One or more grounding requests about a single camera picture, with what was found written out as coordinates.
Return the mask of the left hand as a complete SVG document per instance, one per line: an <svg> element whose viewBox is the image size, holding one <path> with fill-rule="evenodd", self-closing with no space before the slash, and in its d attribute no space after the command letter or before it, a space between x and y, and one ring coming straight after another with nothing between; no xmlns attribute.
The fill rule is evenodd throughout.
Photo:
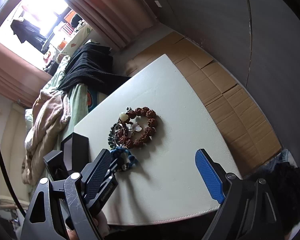
<svg viewBox="0 0 300 240"><path fill-rule="evenodd" d="M99 232L101 233L102 237L109 235L109 226L107 223L107 219L102 211L96 216L96 218L93 218L93 220ZM66 229L68 232L69 239L71 240L79 239L75 230L71 230L68 226L66 226Z"/></svg>

